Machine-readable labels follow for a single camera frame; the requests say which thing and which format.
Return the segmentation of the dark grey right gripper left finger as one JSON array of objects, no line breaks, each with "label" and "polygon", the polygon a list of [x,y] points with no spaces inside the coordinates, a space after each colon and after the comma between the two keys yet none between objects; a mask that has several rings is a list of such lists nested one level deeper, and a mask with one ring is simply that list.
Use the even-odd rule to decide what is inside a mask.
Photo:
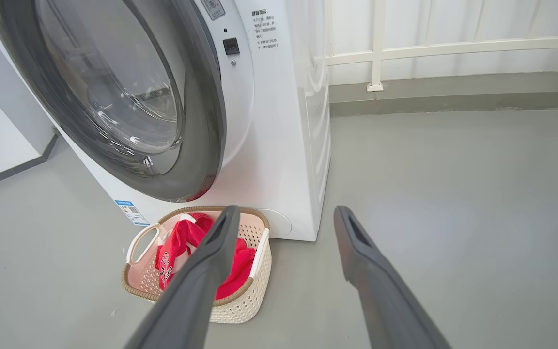
[{"label": "dark grey right gripper left finger", "polygon": [[202,349],[218,287],[231,273],[241,210],[228,206],[134,332],[126,349]]}]

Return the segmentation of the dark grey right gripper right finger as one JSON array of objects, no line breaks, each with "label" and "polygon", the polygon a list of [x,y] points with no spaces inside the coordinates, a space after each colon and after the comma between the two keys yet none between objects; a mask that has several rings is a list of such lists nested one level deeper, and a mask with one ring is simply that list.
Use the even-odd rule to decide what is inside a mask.
[{"label": "dark grey right gripper right finger", "polygon": [[434,321],[349,207],[334,210],[345,279],[359,293],[373,349],[449,349]]}]

